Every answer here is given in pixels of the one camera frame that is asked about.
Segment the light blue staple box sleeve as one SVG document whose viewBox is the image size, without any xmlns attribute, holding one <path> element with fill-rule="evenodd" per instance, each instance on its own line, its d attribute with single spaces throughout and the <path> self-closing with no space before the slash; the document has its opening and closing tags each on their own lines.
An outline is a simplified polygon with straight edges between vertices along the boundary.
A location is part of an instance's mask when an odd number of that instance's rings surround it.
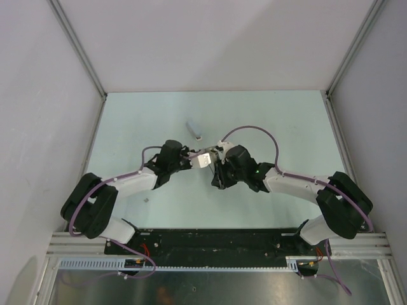
<svg viewBox="0 0 407 305">
<path fill-rule="evenodd" d="M 186 127 L 196 141 L 202 140 L 202 129 L 193 120 L 187 120 Z"/>
</svg>

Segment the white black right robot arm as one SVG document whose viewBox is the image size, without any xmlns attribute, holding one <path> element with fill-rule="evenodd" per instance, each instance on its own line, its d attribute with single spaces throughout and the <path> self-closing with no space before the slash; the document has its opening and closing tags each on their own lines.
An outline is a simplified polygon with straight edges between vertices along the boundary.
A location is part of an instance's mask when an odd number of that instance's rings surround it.
<svg viewBox="0 0 407 305">
<path fill-rule="evenodd" d="M 288 194 L 319 207 L 322 214 L 303 222 L 295 233 L 293 247 L 301 255 L 335 236 L 355 238 L 373 209 L 371 200 L 343 172 L 316 177 L 283 172 L 276 164 L 256 162 L 241 145 L 215 147 L 210 158 L 214 164 L 211 184 L 218 189 L 244 182 L 256 193 Z"/>
</svg>

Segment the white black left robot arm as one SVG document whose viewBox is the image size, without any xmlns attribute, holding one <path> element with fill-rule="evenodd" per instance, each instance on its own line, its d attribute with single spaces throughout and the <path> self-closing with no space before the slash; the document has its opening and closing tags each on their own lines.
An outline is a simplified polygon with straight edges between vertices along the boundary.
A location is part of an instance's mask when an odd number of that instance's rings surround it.
<svg viewBox="0 0 407 305">
<path fill-rule="evenodd" d="M 197 153 L 176 140 L 167 140 L 157 147 L 160 152 L 146 160 L 146 151 L 154 148 L 142 150 L 140 168 L 134 172 L 105 180 L 94 173 L 80 178 L 60 211 L 71 236 L 103 237 L 118 242 L 127 254 L 138 251 L 141 239 L 136 235 L 137 228 L 113 216 L 116 201 L 163 186 L 172 174 L 192 168 L 190 158 Z"/>
</svg>

